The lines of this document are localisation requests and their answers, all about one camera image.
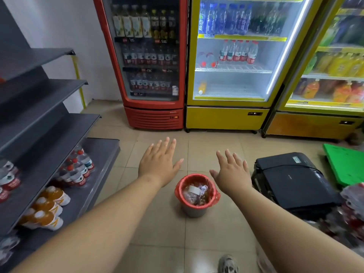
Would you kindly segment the person's right hand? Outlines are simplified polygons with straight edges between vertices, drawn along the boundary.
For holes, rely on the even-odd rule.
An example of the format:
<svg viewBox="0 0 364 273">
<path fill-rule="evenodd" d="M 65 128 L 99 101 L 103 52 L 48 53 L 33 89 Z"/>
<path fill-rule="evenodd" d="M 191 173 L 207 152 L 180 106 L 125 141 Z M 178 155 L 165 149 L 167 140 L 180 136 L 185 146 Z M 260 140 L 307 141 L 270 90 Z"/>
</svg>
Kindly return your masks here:
<svg viewBox="0 0 364 273">
<path fill-rule="evenodd" d="M 218 172 L 221 173 L 221 183 L 216 185 L 229 197 L 233 197 L 242 189 L 252 187 L 250 172 L 249 175 L 244 172 L 242 167 L 243 160 L 235 152 L 233 154 L 235 157 L 235 167 L 227 167 L 225 153 L 222 154 L 220 151 L 216 152 L 220 166 Z"/>
</svg>

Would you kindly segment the person's left hand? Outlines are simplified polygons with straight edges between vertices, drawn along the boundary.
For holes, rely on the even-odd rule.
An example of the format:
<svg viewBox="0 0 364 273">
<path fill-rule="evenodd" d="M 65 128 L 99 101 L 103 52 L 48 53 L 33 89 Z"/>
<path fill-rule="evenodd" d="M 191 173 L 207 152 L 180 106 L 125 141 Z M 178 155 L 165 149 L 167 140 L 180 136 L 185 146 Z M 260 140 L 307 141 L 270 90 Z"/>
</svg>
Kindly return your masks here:
<svg viewBox="0 0 364 273">
<path fill-rule="evenodd" d="M 162 142 L 162 140 L 159 140 L 157 144 L 154 144 L 153 159 L 144 159 L 144 156 L 142 157 L 138 169 L 139 179 L 145 179 L 158 188 L 165 187 L 177 174 L 173 172 L 173 165 L 177 162 L 173 162 L 177 141 L 175 138 L 170 140 L 169 153 L 166 155 L 160 155 Z"/>
</svg>

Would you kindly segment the person's left forearm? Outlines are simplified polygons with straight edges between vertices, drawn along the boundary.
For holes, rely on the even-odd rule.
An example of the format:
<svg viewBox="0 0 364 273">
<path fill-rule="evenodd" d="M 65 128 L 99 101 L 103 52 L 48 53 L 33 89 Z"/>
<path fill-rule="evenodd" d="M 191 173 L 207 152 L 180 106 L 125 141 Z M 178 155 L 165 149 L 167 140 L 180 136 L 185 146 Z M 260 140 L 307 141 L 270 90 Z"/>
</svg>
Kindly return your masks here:
<svg viewBox="0 0 364 273">
<path fill-rule="evenodd" d="M 11 273 L 111 273 L 161 178 L 143 175 L 62 229 Z"/>
</svg>

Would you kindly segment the person's right forearm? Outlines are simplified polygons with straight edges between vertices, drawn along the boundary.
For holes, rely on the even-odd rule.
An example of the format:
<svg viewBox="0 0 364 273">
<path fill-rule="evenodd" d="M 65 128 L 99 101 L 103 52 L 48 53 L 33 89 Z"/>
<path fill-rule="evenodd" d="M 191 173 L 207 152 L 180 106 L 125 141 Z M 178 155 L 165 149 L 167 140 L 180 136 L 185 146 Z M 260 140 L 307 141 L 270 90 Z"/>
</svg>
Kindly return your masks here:
<svg viewBox="0 0 364 273">
<path fill-rule="evenodd" d="M 251 186 L 224 192 L 239 207 L 277 273 L 364 273 L 364 258 Z"/>
</svg>

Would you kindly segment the white crumpled trash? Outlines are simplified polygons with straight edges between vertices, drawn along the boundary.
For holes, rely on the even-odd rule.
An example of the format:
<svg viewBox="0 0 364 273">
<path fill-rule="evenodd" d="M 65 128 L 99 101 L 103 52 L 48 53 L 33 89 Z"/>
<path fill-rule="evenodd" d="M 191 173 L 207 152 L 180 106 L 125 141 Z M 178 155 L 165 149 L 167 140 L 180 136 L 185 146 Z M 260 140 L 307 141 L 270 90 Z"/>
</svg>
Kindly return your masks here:
<svg viewBox="0 0 364 273">
<path fill-rule="evenodd" d="M 183 191 L 183 197 L 188 202 L 196 202 L 200 201 L 202 197 L 208 190 L 207 185 L 199 185 L 195 187 L 194 185 L 187 186 Z"/>
</svg>

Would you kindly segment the red bin liner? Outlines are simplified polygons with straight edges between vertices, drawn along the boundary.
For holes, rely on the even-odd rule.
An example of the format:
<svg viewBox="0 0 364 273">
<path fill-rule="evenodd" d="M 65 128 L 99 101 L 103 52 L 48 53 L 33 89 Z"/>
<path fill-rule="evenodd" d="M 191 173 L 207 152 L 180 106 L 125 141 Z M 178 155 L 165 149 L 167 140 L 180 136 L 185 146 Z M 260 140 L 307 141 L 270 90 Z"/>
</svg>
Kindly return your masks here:
<svg viewBox="0 0 364 273">
<path fill-rule="evenodd" d="M 199 203 L 188 202 L 183 197 L 184 189 L 189 185 L 194 185 L 195 187 L 199 185 L 207 185 L 208 190 Z M 175 187 L 175 196 L 181 202 L 187 206 L 199 206 L 201 209 L 209 208 L 217 204 L 221 198 L 221 194 L 217 190 L 213 181 L 211 181 L 206 175 L 203 174 L 189 174 L 183 177 Z"/>
</svg>

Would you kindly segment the red drinks fridge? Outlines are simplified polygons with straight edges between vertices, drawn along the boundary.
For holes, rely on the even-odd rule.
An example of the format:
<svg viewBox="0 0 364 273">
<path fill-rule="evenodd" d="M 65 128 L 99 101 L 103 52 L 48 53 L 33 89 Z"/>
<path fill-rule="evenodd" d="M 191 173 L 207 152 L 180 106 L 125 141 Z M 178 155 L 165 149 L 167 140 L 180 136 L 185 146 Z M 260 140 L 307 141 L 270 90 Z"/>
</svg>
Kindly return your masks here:
<svg viewBox="0 0 364 273">
<path fill-rule="evenodd" d="M 132 128 L 149 130 L 174 130 L 184 128 L 186 95 L 188 9 L 189 0 L 93 0 L 101 30 L 103 32 L 112 68 L 116 77 L 123 106 Z M 122 39 L 115 36 L 112 23 L 111 4 L 147 4 L 150 8 L 174 8 L 177 12 L 178 36 L 176 40 L 154 40 L 146 38 Z M 122 44 L 158 44 L 178 48 L 178 66 L 126 66 L 122 58 Z M 172 86 L 179 87 L 179 96 L 157 93 L 133 93 L 130 91 L 127 74 L 161 73 L 171 79 Z"/>
</svg>

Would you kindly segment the yellow drinks fridge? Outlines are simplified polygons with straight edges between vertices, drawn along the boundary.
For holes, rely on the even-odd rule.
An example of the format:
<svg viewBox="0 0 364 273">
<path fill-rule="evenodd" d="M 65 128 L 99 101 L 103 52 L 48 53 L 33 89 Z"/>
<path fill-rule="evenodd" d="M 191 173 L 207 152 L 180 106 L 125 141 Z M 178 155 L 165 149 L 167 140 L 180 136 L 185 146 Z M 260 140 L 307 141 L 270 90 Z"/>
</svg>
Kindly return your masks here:
<svg viewBox="0 0 364 273">
<path fill-rule="evenodd" d="M 187 132 L 192 129 L 222 129 L 259 131 L 273 106 L 294 58 L 321 6 L 321 0 L 212 0 L 218 3 L 262 2 L 290 4 L 288 16 L 280 36 L 198 34 L 199 6 L 202 0 L 189 0 L 189 61 L 186 93 Z M 254 64 L 220 61 L 224 40 L 258 42 Z M 212 52 L 218 59 L 217 68 L 196 68 L 199 52 Z M 206 93 L 198 95 L 202 81 L 207 82 Z"/>
</svg>

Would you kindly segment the grey trash bin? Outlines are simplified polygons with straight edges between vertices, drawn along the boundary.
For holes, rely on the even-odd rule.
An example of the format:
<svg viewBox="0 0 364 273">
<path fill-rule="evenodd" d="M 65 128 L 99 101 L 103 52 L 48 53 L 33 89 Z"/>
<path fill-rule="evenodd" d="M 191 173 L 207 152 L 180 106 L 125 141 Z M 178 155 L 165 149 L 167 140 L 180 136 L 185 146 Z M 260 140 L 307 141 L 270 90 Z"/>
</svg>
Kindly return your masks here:
<svg viewBox="0 0 364 273">
<path fill-rule="evenodd" d="M 205 215 L 208 210 L 208 208 L 201 209 L 199 206 L 190 207 L 184 203 L 181 204 L 181 208 L 186 214 L 186 216 L 189 218 L 200 218 L 203 215 Z"/>
</svg>

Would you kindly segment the black printer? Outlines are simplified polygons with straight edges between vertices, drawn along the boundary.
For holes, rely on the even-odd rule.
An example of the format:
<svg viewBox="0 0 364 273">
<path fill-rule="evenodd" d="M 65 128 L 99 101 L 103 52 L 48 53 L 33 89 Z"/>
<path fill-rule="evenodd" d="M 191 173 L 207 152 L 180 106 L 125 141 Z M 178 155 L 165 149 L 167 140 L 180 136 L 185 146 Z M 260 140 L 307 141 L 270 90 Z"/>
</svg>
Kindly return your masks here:
<svg viewBox="0 0 364 273">
<path fill-rule="evenodd" d="M 339 192 L 300 152 L 258 158 L 252 184 L 266 198 L 302 220 L 318 221 L 342 204 Z"/>
</svg>

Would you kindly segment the row of small dark bottles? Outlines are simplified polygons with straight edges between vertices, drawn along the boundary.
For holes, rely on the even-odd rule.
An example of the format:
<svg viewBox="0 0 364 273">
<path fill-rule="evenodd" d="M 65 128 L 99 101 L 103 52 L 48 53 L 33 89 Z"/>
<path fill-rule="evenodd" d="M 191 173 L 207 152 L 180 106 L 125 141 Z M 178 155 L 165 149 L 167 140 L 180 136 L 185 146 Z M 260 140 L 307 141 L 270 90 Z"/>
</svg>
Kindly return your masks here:
<svg viewBox="0 0 364 273">
<path fill-rule="evenodd" d="M 171 79 L 161 73 L 129 73 L 127 74 L 130 91 L 133 93 L 172 93 Z"/>
</svg>

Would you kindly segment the group of red-cap water bottles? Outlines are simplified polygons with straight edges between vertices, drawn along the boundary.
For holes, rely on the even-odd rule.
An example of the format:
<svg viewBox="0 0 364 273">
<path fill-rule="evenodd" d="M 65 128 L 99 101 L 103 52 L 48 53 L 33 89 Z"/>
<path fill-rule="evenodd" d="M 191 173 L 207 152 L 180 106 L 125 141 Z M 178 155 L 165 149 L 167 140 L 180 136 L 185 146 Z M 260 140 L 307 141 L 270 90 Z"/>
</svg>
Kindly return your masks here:
<svg viewBox="0 0 364 273">
<path fill-rule="evenodd" d="M 52 180 L 63 187 L 84 187 L 94 168 L 91 157 L 81 144 L 77 144 L 57 169 Z"/>
</svg>

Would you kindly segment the yellow fridge with orange base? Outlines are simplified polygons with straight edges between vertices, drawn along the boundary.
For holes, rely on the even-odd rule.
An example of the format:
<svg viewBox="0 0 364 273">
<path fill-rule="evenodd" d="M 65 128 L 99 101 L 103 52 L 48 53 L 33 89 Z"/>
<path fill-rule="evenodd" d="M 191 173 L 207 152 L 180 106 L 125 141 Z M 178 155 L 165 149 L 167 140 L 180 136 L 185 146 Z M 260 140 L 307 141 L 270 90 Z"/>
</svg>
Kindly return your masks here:
<svg viewBox="0 0 364 273">
<path fill-rule="evenodd" d="M 364 53 L 353 45 L 319 46 L 326 30 L 337 15 L 364 15 L 364 0 L 321 0 L 321 6 L 283 82 L 284 88 L 261 129 L 261 136 L 313 137 L 346 139 L 364 122 L 364 103 L 354 106 L 325 106 L 290 103 L 289 99 L 302 78 L 364 82 L 364 78 L 332 77 L 314 73 L 317 52 Z"/>
</svg>

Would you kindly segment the person's grey sneaker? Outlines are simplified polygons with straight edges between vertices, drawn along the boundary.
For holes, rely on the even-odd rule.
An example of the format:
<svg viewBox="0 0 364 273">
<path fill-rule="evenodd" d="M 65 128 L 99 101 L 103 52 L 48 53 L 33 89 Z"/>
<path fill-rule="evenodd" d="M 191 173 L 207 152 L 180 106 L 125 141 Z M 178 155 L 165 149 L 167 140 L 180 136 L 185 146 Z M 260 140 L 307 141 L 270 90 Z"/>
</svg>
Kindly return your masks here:
<svg viewBox="0 0 364 273">
<path fill-rule="evenodd" d="M 239 267 L 234 257 L 225 254 L 220 257 L 217 266 L 218 273 L 239 273 Z"/>
</svg>

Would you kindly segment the row of dark cola bottles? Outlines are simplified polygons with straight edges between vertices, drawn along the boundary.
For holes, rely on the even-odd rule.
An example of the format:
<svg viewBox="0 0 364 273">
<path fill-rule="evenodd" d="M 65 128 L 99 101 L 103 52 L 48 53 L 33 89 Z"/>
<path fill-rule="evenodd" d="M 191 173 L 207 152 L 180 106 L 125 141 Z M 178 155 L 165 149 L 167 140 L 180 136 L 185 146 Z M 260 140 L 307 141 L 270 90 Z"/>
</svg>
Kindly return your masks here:
<svg viewBox="0 0 364 273">
<path fill-rule="evenodd" d="M 178 66 L 176 46 L 158 44 L 122 44 L 122 58 L 126 66 Z"/>
</svg>

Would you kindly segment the green plastic board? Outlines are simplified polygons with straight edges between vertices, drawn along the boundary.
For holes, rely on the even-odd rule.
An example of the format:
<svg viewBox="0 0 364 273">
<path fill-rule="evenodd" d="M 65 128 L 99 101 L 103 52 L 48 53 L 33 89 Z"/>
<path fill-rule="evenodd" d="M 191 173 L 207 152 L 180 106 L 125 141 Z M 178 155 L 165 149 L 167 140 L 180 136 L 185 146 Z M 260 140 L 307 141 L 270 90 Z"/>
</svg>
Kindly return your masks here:
<svg viewBox="0 0 364 273">
<path fill-rule="evenodd" d="M 323 144 L 327 161 L 341 187 L 364 183 L 364 152 Z"/>
</svg>

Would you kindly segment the grey metal shelf unit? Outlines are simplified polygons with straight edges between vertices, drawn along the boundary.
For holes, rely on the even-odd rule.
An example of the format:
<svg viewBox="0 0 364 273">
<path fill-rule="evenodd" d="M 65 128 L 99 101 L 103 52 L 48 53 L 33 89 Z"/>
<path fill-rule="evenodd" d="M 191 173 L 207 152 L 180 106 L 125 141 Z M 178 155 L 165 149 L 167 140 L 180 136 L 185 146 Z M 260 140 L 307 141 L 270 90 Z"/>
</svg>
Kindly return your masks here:
<svg viewBox="0 0 364 273">
<path fill-rule="evenodd" d="M 120 152 L 119 140 L 86 138 L 98 114 L 69 113 L 63 101 L 85 84 L 81 79 L 49 78 L 43 65 L 63 56 L 75 58 L 72 47 L 32 48 L 11 12 L 0 0 L 0 156 L 19 169 L 21 185 L 0 204 L 0 242 L 16 236 L 20 243 L 1 253 L 0 273 L 9 273 L 57 231 L 18 226 L 77 144 L 95 158 L 96 169 L 82 188 L 66 187 L 71 202 L 61 214 L 63 227 L 94 205 Z"/>
</svg>

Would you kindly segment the wrapped pack of red-label bottles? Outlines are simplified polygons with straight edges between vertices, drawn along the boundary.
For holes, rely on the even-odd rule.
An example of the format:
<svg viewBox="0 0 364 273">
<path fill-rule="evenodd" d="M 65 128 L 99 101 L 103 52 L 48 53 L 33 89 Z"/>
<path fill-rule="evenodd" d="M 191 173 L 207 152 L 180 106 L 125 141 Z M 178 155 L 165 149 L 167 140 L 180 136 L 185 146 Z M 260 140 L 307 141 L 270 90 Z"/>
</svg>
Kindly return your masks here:
<svg viewBox="0 0 364 273">
<path fill-rule="evenodd" d="M 342 204 L 318 221 L 318 228 L 364 257 L 364 182 L 345 187 L 340 196 Z"/>
</svg>

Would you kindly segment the row of orange juice bottles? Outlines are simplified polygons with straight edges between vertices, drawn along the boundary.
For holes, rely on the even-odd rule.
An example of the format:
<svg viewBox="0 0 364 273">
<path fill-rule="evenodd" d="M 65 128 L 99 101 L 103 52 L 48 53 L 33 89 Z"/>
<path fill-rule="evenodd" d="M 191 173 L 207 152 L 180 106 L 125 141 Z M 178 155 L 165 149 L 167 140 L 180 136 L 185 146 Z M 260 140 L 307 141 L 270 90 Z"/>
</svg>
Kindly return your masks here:
<svg viewBox="0 0 364 273">
<path fill-rule="evenodd" d="M 364 82 L 302 78 L 289 101 L 297 104 L 360 107 L 364 103 Z"/>
</svg>

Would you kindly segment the group of orange white-cap bottles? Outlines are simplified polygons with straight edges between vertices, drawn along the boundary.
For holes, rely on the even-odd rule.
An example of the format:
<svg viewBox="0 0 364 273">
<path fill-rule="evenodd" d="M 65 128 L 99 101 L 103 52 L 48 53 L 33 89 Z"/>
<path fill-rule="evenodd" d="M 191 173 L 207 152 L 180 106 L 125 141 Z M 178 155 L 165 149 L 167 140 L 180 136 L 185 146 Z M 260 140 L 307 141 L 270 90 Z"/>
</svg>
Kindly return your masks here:
<svg viewBox="0 0 364 273">
<path fill-rule="evenodd" d="M 49 186 L 28 208 L 17 225 L 27 229 L 47 229 L 57 231 L 63 226 L 63 207 L 70 204 L 71 198 L 61 188 Z"/>
</svg>

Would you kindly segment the row of tea bottles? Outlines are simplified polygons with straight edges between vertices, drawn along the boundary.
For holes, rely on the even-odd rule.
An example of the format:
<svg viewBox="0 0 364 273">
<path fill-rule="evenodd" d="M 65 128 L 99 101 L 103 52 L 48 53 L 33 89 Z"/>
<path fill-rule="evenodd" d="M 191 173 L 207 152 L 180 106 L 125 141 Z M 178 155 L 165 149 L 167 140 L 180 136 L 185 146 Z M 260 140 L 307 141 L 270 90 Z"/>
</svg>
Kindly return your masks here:
<svg viewBox="0 0 364 273">
<path fill-rule="evenodd" d="M 174 8 L 147 4 L 111 4 L 115 36 L 122 39 L 176 40 L 177 12 Z"/>
</svg>

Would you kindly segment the row of blue-label water bottles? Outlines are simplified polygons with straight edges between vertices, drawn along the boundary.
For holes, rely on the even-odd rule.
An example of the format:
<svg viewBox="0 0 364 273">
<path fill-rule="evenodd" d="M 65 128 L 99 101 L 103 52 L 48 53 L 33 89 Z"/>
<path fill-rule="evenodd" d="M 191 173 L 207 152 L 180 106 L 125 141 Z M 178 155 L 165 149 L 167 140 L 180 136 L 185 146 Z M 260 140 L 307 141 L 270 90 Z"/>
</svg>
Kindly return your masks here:
<svg viewBox="0 0 364 273">
<path fill-rule="evenodd" d="M 246 35 L 253 16 L 252 4 L 218 3 L 202 0 L 199 6 L 198 34 L 207 37 L 217 35 Z"/>
</svg>

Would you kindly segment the row of yellow juice bottles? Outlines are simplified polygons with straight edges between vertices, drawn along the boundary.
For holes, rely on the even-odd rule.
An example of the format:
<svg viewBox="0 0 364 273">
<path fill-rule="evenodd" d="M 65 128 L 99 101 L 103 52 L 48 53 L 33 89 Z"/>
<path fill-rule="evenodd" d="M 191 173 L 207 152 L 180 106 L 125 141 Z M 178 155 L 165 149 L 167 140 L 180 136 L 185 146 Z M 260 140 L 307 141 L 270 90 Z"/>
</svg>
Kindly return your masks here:
<svg viewBox="0 0 364 273">
<path fill-rule="evenodd" d="M 364 78 L 364 53 L 317 52 L 311 71 L 332 77 Z"/>
</svg>

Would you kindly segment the group of red-label shelf bottles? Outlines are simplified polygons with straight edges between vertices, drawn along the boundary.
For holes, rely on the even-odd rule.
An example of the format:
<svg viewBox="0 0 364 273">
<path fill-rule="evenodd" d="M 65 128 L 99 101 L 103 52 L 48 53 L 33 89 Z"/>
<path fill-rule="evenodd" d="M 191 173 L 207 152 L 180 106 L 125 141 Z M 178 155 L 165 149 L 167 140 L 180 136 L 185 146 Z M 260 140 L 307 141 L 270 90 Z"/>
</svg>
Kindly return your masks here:
<svg viewBox="0 0 364 273">
<path fill-rule="evenodd" d="M 7 202 L 12 191 L 20 185 L 18 167 L 10 160 L 0 156 L 0 204 Z"/>
</svg>

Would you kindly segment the row of green soda bottles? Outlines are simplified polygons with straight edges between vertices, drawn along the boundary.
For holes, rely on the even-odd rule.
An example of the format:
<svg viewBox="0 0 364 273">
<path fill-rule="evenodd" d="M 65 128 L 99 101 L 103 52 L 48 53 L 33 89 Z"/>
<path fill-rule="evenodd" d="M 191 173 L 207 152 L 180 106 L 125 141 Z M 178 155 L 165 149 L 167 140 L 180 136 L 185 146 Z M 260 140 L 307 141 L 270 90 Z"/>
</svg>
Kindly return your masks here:
<svg viewBox="0 0 364 273">
<path fill-rule="evenodd" d="M 353 45 L 364 47 L 364 15 L 337 15 L 319 46 Z"/>
</svg>

